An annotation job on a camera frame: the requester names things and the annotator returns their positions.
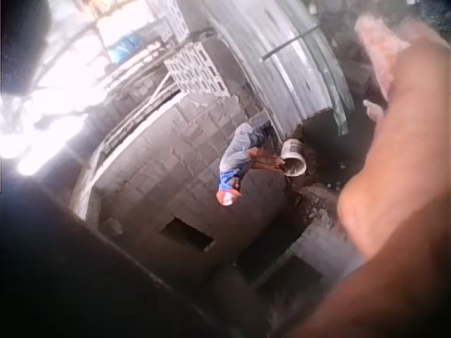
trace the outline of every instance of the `person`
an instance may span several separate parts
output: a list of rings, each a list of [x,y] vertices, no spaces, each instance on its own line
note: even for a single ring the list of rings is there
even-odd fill
[[[237,127],[232,142],[219,163],[219,188],[216,194],[218,202],[223,206],[232,205],[241,195],[241,181],[250,169],[263,169],[281,173],[283,160],[263,149],[266,141],[264,128],[252,127],[243,123]]]
[[[421,327],[450,290],[450,49],[412,21],[398,50],[381,21],[361,17],[357,32],[388,100],[364,168],[338,202],[367,262],[289,337],[436,336]]]

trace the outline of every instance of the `wall opening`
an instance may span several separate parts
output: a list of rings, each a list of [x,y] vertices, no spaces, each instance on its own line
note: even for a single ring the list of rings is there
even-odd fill
[[[205,251],[213,243],[213,239],[178,218],[174,218],[162,229],[161,233],[183,245]]]

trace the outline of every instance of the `bucket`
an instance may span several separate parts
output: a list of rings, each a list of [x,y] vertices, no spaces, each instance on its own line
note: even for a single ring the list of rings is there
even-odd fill
[[[285,161],[283,173],[288,177],[296,177],[304,174],[307,163],[302,156],[302,143],[297,139],[287,140],[282,147],[280,157]]]

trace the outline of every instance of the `corrugated metal sheet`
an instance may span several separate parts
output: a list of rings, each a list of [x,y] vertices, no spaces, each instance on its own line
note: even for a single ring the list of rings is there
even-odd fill
[[[281,139],[319,111],[333,108],[339,133],[354,105],[326,38],[315,30],[270,59],[260,58],[318,25],[299,0],[201,0],[203,11],[240,60],[268,106]]]

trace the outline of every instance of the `brick wall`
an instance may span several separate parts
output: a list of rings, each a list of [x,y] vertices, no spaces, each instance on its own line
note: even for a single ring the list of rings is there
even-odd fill
[[[251,105],[246,89],[229,99],[179,94],[150,115],[93,179],[104,197],[102,218],[123,227],[112,240],[155,271],[189,277],[234,259],[252,243],[285,203],[284,177],[250,172],[239,203],[225,208],[216,200],[220,157],[235,128],[258,118]],[[174,217],[214,245],[202,252],[160,234]]]
[[[359,265],[359,256],[354,245],[332,227],[332,220],[323,209],[310,215],[312,222],[279,259],[271,265],[256,281],[258,287],[281,268],[293,256],[301,258],[312,268],[323,275],[326,284],[333,284],[345,273],[349,273],[351,265]]]

